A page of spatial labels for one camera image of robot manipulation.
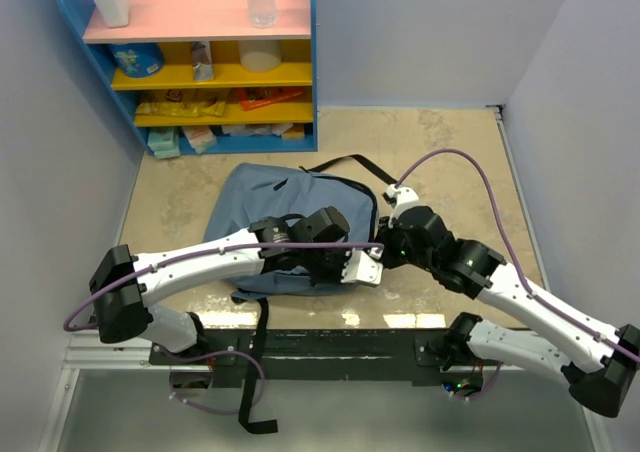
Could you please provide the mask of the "blue grey backpack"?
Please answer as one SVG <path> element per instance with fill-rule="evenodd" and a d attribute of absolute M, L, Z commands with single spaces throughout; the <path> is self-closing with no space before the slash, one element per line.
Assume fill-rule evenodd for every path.
<path fill-rule="evenodd" d="M 238 165 L 223 184 L 205 241 L 251 226 L 268 243 L 373 241 L 378 220 L 374 193 L 360 182 L 327 174 L 331 165 L 326 162 L 309 170 Z M 313 285 L 298 260 L 231 283 L 234 302 L 255 301 L 260 306 L 252 353 L 255 360 L 261 360 L 266 342 L 269 297 L 329 296 L 350 289 L 342 283 Z"/>

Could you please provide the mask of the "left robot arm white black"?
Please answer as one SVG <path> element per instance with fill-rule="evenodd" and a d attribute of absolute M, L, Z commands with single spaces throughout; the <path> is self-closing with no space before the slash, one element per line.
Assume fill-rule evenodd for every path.
<path fill-rule="evenodd" d="M 89 289 L 100 340 L 156 342 L 185 364 L 207 352 L 201 322 L 161 306 L 164 299 L 223 279 L 288 272 L 302 267 L 316 282 L 340 280 L 348 258 L 347 219 L 333 206 L 305 217 L 266 217 L 226 237 L 174 251 L 133 255 L 109 249 Z"/>

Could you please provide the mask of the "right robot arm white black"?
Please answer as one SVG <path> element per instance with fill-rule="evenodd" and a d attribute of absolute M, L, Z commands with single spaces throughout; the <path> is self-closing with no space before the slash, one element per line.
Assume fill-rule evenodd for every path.
<path fill-rule="evenodd" d="M 639 370 L 639 330 L 600 322 L 520 277 L 514 264 L 487 245 L 457 238 L 427 206 L 383 217 L 376 234 L 389 269 L 412 265 L 445 289 L 492 306 L 523 329 L 500 327 L 459 314 L 429 344 L 443 366 L 473 359 L 516 366 L 557 380 L 581 406 L 608 418 L 619 415 Z"/>

